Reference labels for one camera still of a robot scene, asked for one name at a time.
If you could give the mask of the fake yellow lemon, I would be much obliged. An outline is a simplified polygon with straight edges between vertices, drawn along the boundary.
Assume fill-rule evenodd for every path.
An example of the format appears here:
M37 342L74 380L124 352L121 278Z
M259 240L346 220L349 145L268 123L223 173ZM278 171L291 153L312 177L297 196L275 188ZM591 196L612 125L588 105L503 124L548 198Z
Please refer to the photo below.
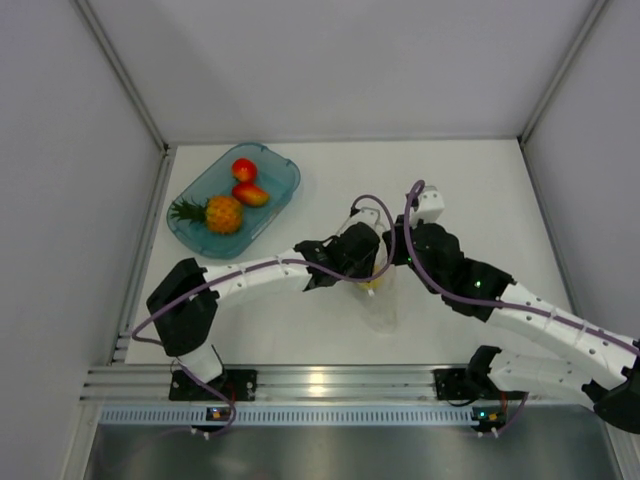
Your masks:
M374 279L370 282L359 283L358 286L369 296L374 296L386 284L386 280L382 277Z

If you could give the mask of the clear zip top bag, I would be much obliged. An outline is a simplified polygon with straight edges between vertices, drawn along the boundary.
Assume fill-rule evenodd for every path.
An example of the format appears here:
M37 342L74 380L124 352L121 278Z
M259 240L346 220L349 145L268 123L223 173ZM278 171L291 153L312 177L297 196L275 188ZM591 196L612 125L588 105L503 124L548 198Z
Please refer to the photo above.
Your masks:
M350 289L359 304L364 323L379 334L392 334L398 325L396 268L390 265L380 277L386 280L386 284L374 296L367 295L359 283L353 283Z

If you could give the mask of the fake red yellow mango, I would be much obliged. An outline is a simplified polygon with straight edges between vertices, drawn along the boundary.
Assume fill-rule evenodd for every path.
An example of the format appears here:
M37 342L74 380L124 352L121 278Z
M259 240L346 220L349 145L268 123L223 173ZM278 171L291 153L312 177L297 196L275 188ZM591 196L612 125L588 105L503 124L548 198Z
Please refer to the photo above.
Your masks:
M238 183L232 188L231 192L237 201L252 208L263 207L270 200L268 192L251 182Z

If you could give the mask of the fake pineapple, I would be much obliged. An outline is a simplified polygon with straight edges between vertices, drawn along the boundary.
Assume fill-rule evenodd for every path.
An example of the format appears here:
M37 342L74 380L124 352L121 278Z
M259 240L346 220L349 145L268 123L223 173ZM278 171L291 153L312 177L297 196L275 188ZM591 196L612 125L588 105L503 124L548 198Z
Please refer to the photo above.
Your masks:
M203 226L215 234L230 235L241 228L244 208L231 196L213 196L204 203L179 199L170 206L169 216L176 221Z

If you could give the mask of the fake red apple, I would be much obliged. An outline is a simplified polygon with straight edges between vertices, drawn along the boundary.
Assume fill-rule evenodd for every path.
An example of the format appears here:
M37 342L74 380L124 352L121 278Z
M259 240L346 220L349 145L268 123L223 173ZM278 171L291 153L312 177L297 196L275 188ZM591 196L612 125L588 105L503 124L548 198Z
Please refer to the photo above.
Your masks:
M258 176L258 168L250 159L241 157L231 165L231 173L240 183L253 183Z

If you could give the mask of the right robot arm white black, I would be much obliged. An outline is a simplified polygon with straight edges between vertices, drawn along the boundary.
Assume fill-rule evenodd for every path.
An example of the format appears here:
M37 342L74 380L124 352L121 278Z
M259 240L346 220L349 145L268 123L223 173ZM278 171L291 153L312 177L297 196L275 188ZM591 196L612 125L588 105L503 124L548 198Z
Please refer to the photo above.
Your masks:
M536 358L481 346L466 369L471 392L563 399L620 430L638 433L638 340L557 308L510 274L466 257L458 239L436 223L409 226L399 217L382 238L393 264L408 266L451 310L515 333L556 356Z

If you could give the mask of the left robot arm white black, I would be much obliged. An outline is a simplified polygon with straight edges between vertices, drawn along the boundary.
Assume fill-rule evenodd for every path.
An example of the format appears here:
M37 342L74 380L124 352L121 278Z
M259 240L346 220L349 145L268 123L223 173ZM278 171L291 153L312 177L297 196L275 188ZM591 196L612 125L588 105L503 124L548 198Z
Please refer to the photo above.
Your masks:
M280 255L219 270L188 258L174 266L146 306L165 354L191 375L195 392L215 399L226 386L210 335L219 311L280 293L370 278L380 243L373 227L357 222L328 240L306 240Z

